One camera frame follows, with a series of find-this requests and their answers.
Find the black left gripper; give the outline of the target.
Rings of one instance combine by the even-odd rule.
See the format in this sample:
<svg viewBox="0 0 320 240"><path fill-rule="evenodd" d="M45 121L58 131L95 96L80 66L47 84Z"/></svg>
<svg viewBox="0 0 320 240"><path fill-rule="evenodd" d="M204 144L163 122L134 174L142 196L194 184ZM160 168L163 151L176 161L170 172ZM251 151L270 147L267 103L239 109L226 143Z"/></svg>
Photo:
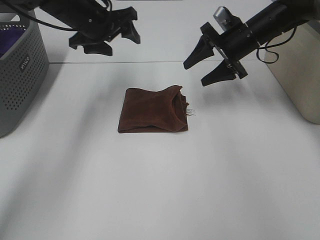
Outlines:
<svg viewBox="0 0 320 240"><path fill-rule="evenodd" d="M138 20L132 7L108 11L95 0L43 0L40 9L76 30L69 38L69 47L83 47L85 54L112 56L111 42L120 35L136 44L141 43L133 21Z"/></svg>

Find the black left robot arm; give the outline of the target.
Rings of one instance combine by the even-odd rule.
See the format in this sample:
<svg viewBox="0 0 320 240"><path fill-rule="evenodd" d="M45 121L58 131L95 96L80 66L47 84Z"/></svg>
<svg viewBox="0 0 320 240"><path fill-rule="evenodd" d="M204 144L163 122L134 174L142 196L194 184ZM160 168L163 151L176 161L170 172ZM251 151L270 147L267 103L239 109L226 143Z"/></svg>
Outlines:
<svg viewBox="0 0 320 240"><path fill-rule="evenodd" d="M40 8L66 24L64 31L75 33L68 40L69 47L76 50L82 46L85 54L112 56L109 43L118 35L136 44L141 42L133 23L138 14L132 6L114 10L110 0L2 0L0 3L29 20L60 30L61 27L28 14Z"/></svg>

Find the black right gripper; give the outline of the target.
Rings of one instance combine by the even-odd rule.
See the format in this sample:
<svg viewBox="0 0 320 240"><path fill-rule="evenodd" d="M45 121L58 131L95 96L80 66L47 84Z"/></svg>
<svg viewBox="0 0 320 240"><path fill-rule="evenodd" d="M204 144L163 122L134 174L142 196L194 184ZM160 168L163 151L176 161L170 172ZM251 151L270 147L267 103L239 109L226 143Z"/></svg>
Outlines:
<svg viewBox="0 0 320 240"><path fill-rule="evenodd" d="M232 81L235 78L242 79L248 75L240 63L242 57L239 51L244 49L243 46L239 46L241 41L236 39L236 37L241 36L240 32L236 33L236 30L232 29L223 34L218 34L209 22L201 26L200 30L202 36L194 50L183 62L184 69L188 70L197 63L214 56L214 49L223 57L223 61L213 71L201 79L203 87L218 82Z"/></svg>

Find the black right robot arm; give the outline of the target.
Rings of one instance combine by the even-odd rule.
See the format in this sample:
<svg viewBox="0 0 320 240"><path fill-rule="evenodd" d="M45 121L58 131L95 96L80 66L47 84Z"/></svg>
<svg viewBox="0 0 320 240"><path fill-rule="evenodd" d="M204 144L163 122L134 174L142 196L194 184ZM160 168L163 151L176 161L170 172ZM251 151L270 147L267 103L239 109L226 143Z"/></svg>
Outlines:
<svg viewBox="0 0 320 240"><path fill-rule="evenodd" d="M223 81L243 79L247 71L240 60L255 50L268 49L272 39L308 21L319 20L318 0L275 0L247 22L233 15L225 6L220 6L213 15L222 34L206 22L201 26L202 35L184 68L190 69L200 61L212 57L216 49L223 61L201 79L203 86Z"/></svg>

